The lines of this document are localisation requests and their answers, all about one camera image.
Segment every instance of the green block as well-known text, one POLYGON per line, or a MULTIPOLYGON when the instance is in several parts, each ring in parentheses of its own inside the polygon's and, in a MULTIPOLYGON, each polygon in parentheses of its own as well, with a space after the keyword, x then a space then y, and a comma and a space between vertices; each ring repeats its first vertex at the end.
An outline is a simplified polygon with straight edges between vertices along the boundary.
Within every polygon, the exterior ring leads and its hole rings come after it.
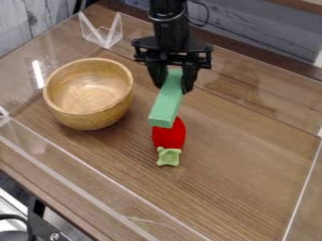
POLYGON ((170 70, 149 116, 151 126, 171 128, 183 100, 182 70, 170 70))

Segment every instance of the gray wall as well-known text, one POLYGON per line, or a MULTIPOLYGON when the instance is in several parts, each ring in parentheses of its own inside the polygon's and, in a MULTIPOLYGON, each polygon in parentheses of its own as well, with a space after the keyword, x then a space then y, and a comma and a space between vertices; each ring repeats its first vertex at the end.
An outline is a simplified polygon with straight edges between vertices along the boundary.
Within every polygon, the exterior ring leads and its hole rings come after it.
POLYGON ((66 20, 75 0, 0 0, 0 57, 66 20))
MULTIPOLYGON (((125 0, 138 8, 149 0, 125 0)), ((202 0, 210 8, 205 28, 273 52, 314 62, 322 51, 322 16, 265 0, 202 0)), ((190 4, 190 17, 202 20, 205 8, 190 4)))

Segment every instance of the red object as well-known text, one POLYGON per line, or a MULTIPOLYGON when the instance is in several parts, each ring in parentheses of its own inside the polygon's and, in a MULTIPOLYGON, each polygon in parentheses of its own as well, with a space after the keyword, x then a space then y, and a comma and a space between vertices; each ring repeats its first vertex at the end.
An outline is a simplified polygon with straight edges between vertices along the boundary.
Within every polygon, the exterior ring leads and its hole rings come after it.
POLYGON ((157 148, 182 149, 186 139, 186 127, 182 119, 177 117, 171 129, 155 126, 153 130, 153 139, 157 148))

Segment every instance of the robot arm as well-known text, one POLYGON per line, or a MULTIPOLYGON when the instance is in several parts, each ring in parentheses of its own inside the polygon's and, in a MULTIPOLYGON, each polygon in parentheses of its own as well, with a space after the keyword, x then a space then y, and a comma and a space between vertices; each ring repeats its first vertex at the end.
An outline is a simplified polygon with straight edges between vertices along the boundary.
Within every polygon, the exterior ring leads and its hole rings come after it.
POLYGON ((133 41, 135 60, 145 62, 154 84, 162 87, 167 66, 183 67, 183 94, 194 88, 201 68, 211 69, 213 45, 190 36, 186 0, 150 0, 155 36, 133 41))

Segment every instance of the wooden table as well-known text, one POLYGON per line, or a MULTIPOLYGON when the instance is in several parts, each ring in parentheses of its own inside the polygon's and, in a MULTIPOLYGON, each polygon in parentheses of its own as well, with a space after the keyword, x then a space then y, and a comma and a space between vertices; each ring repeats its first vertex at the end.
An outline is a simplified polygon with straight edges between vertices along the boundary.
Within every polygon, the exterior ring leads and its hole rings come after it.
MULTIPOLYGON (((86 14, 97 26, 115 16, 103 4, 86 14)), ((322 161, 321 84, 218 47, 214 69, 183 98, 182 165, 159 168, 146 121, 158 90, 130 45, 153 29, 127 15, 122 21, 125 39, 110 51, 81 37, 74 17, 0 60, 0 104, 11 112, 0 122, 2 170, 97 240, 282 240, 312 164, 322 161), (79 132, 52 118, 34 67, 46 77, 93 56, 129 67, 135 101, 113 127, 79 132)), ((321 216, 302 217, 290 230, 314 240, 321 216)))

